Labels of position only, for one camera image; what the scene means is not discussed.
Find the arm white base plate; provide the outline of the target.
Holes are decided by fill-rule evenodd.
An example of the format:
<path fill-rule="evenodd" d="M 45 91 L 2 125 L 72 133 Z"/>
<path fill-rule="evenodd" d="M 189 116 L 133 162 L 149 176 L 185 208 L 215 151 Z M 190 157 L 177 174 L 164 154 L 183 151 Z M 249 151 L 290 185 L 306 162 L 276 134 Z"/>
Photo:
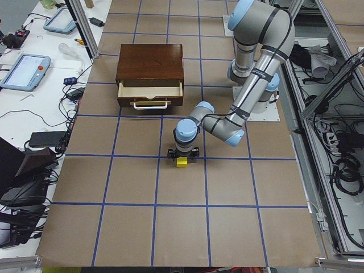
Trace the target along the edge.
<path fill-rule="evenodd" d="M 273 88 L 273 90 L 266 89 L 260 97 L 260 100 L 254 106 L 248 121 L 253 122 L 280 122 L 278 107 L 275 99 L 275 92 L 278 88 Z"/>
<path fill-rule="evenodd" d="M 228 28 L 229 19 L 230 19 L 229 15 L 224 15 L 222 17 L 225 37 L 232 38 L 234 36 L 234 34 L 233 34 L 233 31 Z"/>

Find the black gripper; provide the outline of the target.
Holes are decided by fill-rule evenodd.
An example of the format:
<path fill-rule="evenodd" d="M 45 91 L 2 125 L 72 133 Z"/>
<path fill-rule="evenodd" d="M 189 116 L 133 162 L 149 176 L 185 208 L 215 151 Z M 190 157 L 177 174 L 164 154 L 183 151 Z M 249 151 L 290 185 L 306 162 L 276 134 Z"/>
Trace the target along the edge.
<path fill-rule="evenodd" d="M 187 152 L 182 152 L 177 149 L 175 149 L 175 150 L 169 149 L 167 152 L 167 158 L 172 160 L 173 162 L 175 161 L 175 159 L 177 159 L 178 157 L 181 157 L 181 156 L 188 157 L 191 159 L 192 162 L 195 162 L 199 157 L 199 148 L 194 147 L 190 151 L 187 151 Z"/>

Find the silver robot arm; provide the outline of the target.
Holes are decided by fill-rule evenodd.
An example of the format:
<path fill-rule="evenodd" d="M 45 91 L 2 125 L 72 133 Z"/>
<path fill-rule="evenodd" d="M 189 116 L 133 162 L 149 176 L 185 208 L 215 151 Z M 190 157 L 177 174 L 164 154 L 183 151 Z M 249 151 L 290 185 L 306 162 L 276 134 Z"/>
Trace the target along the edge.
<path fill-rule="evenodd" d="M 291 54 L 295 27 L 287 10 L 260 1 L 239 1 L 227 27 L 237 45 L 227 76 L 241 89 L 226 114 L 216 114 L 210 103 L 201 101 L 180 120 L 173 131 L 175 148 L 167 152 L 169 159 L 197 157 L 194 142 L 201 130 L 237 146 L 245 134 L 243 125 Z"/>

